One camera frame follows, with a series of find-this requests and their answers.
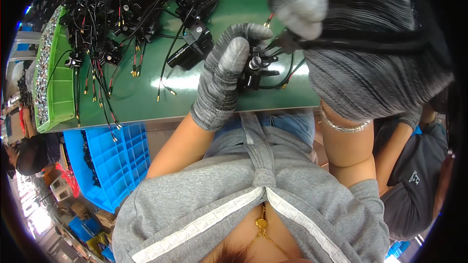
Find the yellow bag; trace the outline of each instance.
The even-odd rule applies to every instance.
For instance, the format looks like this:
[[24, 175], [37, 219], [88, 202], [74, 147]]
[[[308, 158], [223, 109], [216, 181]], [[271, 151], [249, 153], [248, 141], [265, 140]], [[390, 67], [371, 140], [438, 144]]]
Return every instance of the yellow bag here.
[[93, 252], [96, 256], [98, 256], [100, 259], [104, 259], [104, 256], [101, 253], [109, 245], [107, 236], [108, 234], [106, 234], [105, 232], [100, 232], [95, 237], [86, 242], [89, 250]]

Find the silver bracelet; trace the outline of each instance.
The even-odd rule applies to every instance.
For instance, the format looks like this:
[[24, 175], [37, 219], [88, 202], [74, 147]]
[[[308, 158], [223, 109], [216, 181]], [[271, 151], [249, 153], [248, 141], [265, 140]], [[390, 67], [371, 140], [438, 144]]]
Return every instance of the silver bracelet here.
[[322, 106], [322, 101], [320, 101], [320, 116], [322, 117], [322, 119], [328, 126], [330, 126], [331, 128], [337, 131], [345, 132], [345, 133], [356, 133], [356, 132], [362, 131], [364, 130], [364, 128], [366, 128], [367, 125], [371, 124], [371, 120], [367, 120], [366, 122], [353, 126], [353, 127], [343, 127], [343, 126], [336, 125], [328, 118], [327, 114], [325, 113], [325, 110], [323, 109], [323, 106]]

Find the red wire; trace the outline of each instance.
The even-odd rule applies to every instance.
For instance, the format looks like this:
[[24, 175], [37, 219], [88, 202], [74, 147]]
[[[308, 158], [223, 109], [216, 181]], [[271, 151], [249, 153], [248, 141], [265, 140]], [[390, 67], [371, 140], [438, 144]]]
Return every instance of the red wire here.
[[101, 72], [101, 76], [104, 76], [104, 75], [102, 74], [102, 69], [101, 69], [101, 66], [99, 65], [99, 62], [97, 62], [97, 67], [99, 68], [99, 71]]

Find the blue jeans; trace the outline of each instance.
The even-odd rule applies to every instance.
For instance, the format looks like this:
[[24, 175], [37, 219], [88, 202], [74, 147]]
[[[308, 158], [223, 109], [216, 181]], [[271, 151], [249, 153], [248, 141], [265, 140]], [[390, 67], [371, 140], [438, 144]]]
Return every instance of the blue jeans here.
[[[255, 112], [255, 114], [262, 126], [273, 126], [287, 131], [312, 147], [313, 137], [315, 135], [312, 108], [281, 110], [275, 114], [258, 111]], [[239, 128], [242, 128], [241, 117], [233, 116], [214, 134], [214, 139], [220, 137], [225, 132]]]

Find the green plastic tray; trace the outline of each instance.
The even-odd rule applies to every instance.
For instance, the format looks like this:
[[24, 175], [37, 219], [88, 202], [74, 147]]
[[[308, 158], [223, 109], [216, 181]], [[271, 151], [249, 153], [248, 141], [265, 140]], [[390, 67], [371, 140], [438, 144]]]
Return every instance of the green plastic tray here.
[[[66, 13], [66, 9], [62, 8], [59, 19]], [[39, 47], [38, 58], [42, 47]], [[51, 130], [60, 122], [72, 119], [75, 116], [75, 99], [74, 99], [74, 85], [73, 85], [73, 69], [65, 66], [68, 61], [67, 55], [63, 56], [57, 64], [57, 60], [66, 51], [70, 50], [71, 46], [68, 43], [66, 36], [66, 27], [57, 24], [50, 47], [49, 56], [49, 86], [47, 87], [47, 106], [49, 109], [49, 120], [44, 124], [39, 125], [38, 118], [36, 118], [36, 127], [38, 132], [44, 133]], [[37, 79], [37, 70], [34, 73], [34, 79]], [[33, 98], [36, 99], [36, 89], [33, 89]]]

